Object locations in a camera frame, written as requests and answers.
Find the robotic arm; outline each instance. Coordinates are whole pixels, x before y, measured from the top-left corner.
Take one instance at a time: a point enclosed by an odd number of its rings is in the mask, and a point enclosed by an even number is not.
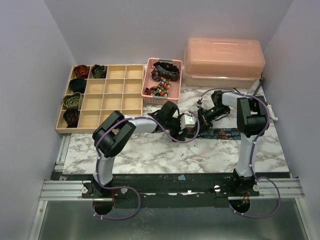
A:
[[[263,96],[258,97],[265,103]],[[250,156],[252,154],[251,166],[255,167],[257,147],[253,153],[251,149],[253,144],[259,145],[261,137],[254,142],[267,123],[267,112],[264,106],[252,98],[239,96],[232,92],[215,91],[211,95],[214,107],[203,109],[200,107],[197,111],[197,121],[199,122],[199,132],[205,131],[213,126],[212,121],[221,119],[221,116],[227,116],[230,108],[237,109],[237,127],[241,133],[241,147],[238,163],[233,170],[233,177],[230,182],[231,189],[236,193],[245,193],[251,190],[255,184],[255,178],[250,169]],[[97,146],[102,136],[120,121],[129,116],[122,115],[119,111],[114,111],[99,128],[93,133],[94,145]],[[150,113],[146,118],[136,117],[136,119],[123,121],[116,127],[117,133],[110,132],[98,145],[98,151],[101,153],[99,161],[99,174],[94,173],[94,178],[105,186],[112,179],[112,170],[115,157],[125,147],[132,134],[139,133],[159,133],[162,128],[156,122],[160,123],[172,138],[184,141],[188,131],[196,133],[198,125],[196,119],[188,114],[180,114],[178,106],[168,101],[160,110]]]

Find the marble table top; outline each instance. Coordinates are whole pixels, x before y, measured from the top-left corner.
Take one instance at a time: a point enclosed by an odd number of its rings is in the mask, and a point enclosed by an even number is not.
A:
[[[252,94],[259,81],[250,89],[238,89]],[[189,87],[182,84],[178,102],[180,112],[197,112],[196,101],[208,87]],[[203,102],[213,107],[210,92]],[[257,95],[264,95],[260,88]],[[152,113],[161,105],[144,104],[143,114]],[[228,117],[214,122],[215,128],[236,128],[236,110]],[[162,133],[135,134],[114,161],[114,174],[166,173],[231,173],[238,162],[240,140],[195,139],[190,143],[172,142]],[[97,154],[92,134],[72,134],[63,174],[93,174]],[[256,172],[289,172],[273,121],[262,137],[257,152]]]

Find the gray floor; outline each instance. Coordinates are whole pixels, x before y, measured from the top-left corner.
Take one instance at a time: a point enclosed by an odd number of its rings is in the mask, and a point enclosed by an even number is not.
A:
[[[248,213],[267,214],[276,201],[254,200]],[[132,209],[116,209],[124,216]],[[240,217],[228,208],[144,208],[135,217],[100,220],[90,202],[50,202],[41,240],[306,240],[294,199],[268,219]]]

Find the storage bin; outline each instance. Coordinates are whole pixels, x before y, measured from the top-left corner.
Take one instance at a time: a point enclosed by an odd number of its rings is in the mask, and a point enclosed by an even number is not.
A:
[[[266,62],[257,40],[190,38],[184,64],[187,86],[250,88]]]
[[[176,66],[180,71],[179,80],[178,81],[171,81],[170,91],[169,91],[168,96],[151,96],[151,95],[144,94],[144,91],[146,88],[156,87],[159,84],[159,82],[153,80],[151,77],[151,72],[155,68],[154,64],[156,62],[171,63],[174,66]],[[167,60],[167,59],[160,59],[160,58],[149,58],[148,64],[146,67],[146,71],[145,71],[145,75],[144,75],[142,91],[141,91],[143,101],[145,103],[161,104],[161,105],[165,104],[167,101],[171,101],[171,102],[177,104],[178,100],[180,98],[181,81],[182,81],[182,61],[180,61],[180,60]]]

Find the table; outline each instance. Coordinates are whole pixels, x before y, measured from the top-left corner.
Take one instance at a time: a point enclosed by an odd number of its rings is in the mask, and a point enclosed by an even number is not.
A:
[[[238,89],[252,94],[259,81],[250,89]],[[182,84],[178,102],[180,112],[196,112],[196,101],[208,87],[189,87]],[[213,107],[212,92],[203,102]],[[257,95],[264,95],[260,88]],[[144,104],[143,114],[152,113],[161,105]],[[214,122],[215,128],[236,128],[236,110],[228,117]],[[172,142],[162,133],[135,134],[114,161],[114,174],[166,174],[166,173],[231,173],[240,150],[240,140],[195,139],[190,143]],[[93,174],[96,149],[92,134],[72,134],[63,167],[63,174]],[[262,137],[255,164],[256,172],[289,172],[286,159],[273,121]]]

